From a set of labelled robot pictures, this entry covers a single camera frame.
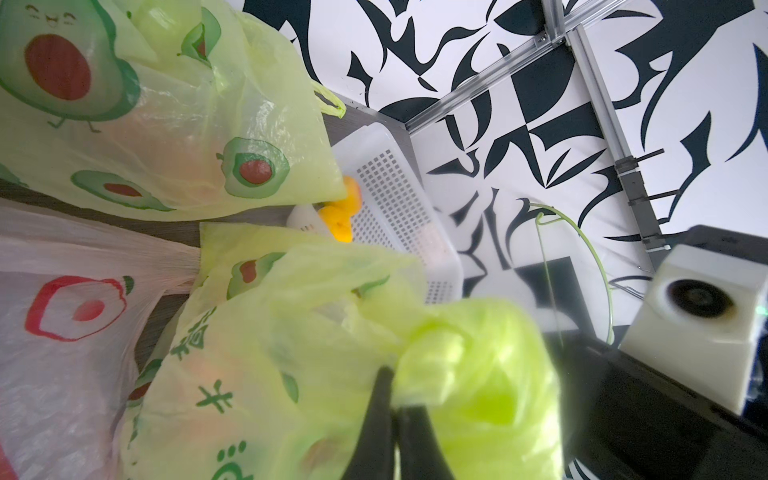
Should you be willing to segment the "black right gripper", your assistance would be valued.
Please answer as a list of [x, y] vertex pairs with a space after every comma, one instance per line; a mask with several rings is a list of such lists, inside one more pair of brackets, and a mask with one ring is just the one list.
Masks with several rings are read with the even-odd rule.
[[567, 479], [764, 479], [767, 431], [617, 348], [544, 336]]

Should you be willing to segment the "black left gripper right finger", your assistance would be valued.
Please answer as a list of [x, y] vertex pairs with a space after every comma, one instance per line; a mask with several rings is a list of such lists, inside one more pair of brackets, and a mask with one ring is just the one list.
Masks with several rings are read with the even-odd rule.
[[401, 408], [396, 414], [403, 480], [453, 480], [425, 406]]

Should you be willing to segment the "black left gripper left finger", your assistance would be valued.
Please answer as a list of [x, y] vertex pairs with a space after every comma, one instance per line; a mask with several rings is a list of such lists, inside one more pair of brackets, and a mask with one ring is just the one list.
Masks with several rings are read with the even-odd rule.
[[381, 367], [376, 375], [355, 450], [342, 480], [392, 480], [394, 421], [391, 410], [394, 372]]

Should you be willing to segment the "green avocado print plastic bag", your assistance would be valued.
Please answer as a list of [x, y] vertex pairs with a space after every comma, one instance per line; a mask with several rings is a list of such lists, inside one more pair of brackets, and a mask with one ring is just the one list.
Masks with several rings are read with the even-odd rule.
[[346, 189], [344, 104], [226, 1], [5, 1], [1, 178], [153, 221], [321, 203]]

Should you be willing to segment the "pink apple print plastic bag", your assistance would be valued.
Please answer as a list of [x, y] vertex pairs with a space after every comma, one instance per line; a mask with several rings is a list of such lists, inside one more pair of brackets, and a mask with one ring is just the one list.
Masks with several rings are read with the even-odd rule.
[[1, 475], [110, 479], [113, 437], [159, 300], [188, 292], [197, 248], [1, 204]]

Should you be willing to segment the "yellow fruit lower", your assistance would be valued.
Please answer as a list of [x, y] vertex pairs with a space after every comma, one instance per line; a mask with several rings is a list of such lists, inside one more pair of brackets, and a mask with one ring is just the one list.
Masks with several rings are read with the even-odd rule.
[[339, 242], [351, 243], [354, 240], [352, 216], [337, 206], [324, 206], [317, 211], [331, 236]]

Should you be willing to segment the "yellow fruit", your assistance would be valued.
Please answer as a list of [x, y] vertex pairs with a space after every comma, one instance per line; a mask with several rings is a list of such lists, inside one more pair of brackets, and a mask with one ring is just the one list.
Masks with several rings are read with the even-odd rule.
[[344, 176], [343, 183], [346, 196], [341, 200], [334, 201], [333, 205], [352, 217], [357, 215], [363, 206], [362, 192], [357, 181], [350, 176]]
[[351, 243], [354, 240], [352, 216], [337, 206], [324, 206], [317, 211], [331, 236], [339, 242]]

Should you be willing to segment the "white perforated plastic basket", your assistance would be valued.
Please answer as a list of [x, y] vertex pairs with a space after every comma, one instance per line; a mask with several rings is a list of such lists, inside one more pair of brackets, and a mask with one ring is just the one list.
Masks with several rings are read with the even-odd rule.
[[361, 210], [351, 219], [353, 240], [418, 256], [427, 304], [460, 299], [458, 254], [389, 130], [380, 123], [363, 126], [333, 145], [332, 152], [362, 194]]

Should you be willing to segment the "yellow fruit upper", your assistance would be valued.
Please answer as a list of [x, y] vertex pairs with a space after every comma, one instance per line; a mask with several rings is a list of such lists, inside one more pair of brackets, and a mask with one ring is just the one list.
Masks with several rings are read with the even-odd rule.
[[346, 196], [341, 200], [334, 201], [333, 205], [352, 217], [357, 215], [363, 206], [362, 192], [357, 181], [350, 176], [344, 176], [343, 183]]

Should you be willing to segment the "black wall hook rail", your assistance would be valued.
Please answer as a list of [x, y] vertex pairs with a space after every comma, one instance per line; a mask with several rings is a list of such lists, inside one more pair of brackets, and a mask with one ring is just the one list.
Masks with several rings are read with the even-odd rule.
[[663, 149], [658, 149], [647, 153], [641, 157], [627, 156], [617, 160], [614, 169], [622, 185], [623, 191], [627, 197], [628, 205], [636, 220], [639, 235], [645, 246], [646, 252], [652, 253], [666, 252], [671, 247], [663, 239], [663, 234], [655, 216], [651, 202], [653, 200], [674, 197], [679, 190], [670, 190], [657, 194], [648, 194], [642, 172], [639, 164], [642, 161], [664, 154]]

